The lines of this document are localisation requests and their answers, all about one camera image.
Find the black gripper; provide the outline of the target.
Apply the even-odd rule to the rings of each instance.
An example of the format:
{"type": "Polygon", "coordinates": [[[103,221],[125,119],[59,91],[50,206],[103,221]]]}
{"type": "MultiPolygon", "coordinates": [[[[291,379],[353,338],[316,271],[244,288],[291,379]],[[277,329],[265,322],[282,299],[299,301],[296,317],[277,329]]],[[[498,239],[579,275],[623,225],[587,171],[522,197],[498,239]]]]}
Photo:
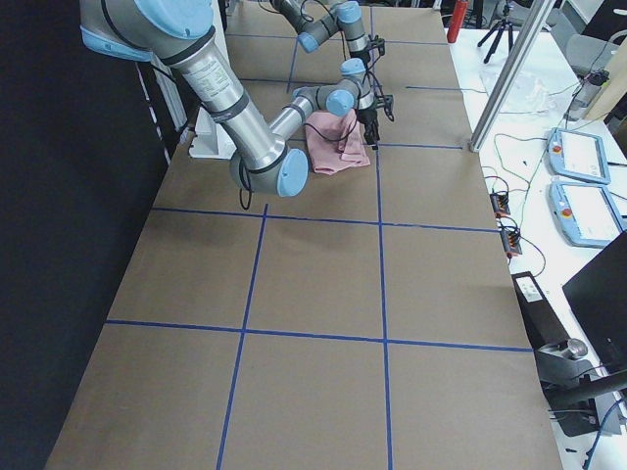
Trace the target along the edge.
{"type": "Polygon", "coordinates": [[[376,108],[357,110],[358,121],[363,124],[363,137],[368,146],[377,146],[380,140],[378,112],[376,108]]]}

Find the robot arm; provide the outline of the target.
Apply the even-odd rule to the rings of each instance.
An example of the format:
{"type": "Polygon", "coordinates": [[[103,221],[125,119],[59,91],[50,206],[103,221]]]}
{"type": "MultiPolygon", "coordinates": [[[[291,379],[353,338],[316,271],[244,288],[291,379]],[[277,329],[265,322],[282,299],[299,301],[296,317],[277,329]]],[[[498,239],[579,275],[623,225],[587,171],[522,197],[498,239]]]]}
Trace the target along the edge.
{"type": "Polygon", "coordinates": [[[366,34],[361,6],[357,1],[322,5],[324,15],[317,20],[306,12],[305,1],[278,0],[270,1],[270,5],[292,25],[298,42],[306,53],[316,51],[335,34],[344,37],[352,58],[360,57],[369,49],[370,39],[366,34]]]}
{"type": "Polygon", "coordinates": [[[209,1],[82,1],[80,30],[84,45],[103,55],[136,62],[161,62],[179,71],[213,121],[221,125],[236,151],[229,169],[243,190],[280,197],[298,195],[306,185],[309,160],[287,141],[315,112],[343,117],[357,114],[364,140],[377,146],[378,112],[390,114],[393,99],[376,90],[373,51],[383,55],[385,41],[366,32],[356,1],[339,1],[314,20],[302,1],[275,1],[276,14],[298,34],[308,53],[340,33],[349,60],[342,78],[331,85],[294,92],[272,122],[266,122],[216,44],[214,10],[209,1]]]}

